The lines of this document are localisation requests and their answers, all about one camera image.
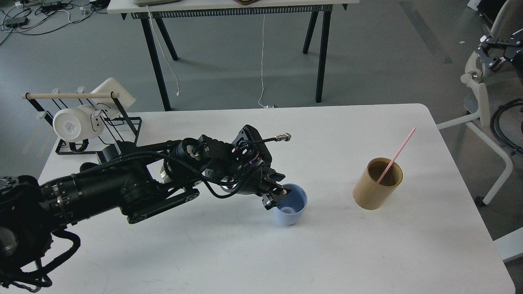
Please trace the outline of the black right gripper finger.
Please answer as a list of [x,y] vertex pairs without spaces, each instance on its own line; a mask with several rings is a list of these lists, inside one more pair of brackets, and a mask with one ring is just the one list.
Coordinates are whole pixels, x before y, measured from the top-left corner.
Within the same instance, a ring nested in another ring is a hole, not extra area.
[[[480,58],[485,69],[496,71],[504,62],[512,64],[515,72],[522,72],[522,36],[523,30],[520,29],[514,32],[509,38],[495,38],[493,36],[486,36],[477,49],[476,54]],[[490,56],[489,51],[499,49],[502,51],[502,56]]]

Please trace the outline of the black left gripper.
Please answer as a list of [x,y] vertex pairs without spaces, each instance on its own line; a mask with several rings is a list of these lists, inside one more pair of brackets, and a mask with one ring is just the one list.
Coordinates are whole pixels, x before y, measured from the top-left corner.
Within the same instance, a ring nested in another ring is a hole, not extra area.
[[[244,125],[231,142],[219,141],[206,135],[198,139],[185,138],[168,155],[172,160],[163,162],[163,182],[198,185],[201,182],[220,185],[228,193],[248,194],[257,190],[250,180],[260,166],[270,165],[272,157],[252,125]],[[266,181],[280,182],[286,175],[266,167]],[[271,210],[286,199],[293,188],[275,184],[261,192],[263,207]]]

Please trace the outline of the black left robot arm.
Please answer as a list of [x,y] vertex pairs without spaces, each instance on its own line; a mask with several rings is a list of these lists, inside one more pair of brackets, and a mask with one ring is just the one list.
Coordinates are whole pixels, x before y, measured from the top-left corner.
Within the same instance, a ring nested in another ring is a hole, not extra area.
[[202,135],[138,147],[116,141],[97,152],[98,163],[39,184],[32,176],[1,178],[1,286],[38,292],[52,285],[49,272],[80,248],[68,225],[119,208],[135,224],[188,203],[203,183],[216,198],[257,195],[269,210],[290,195],[284,175],[271,167],[267,142],[245,125],[231,143]]

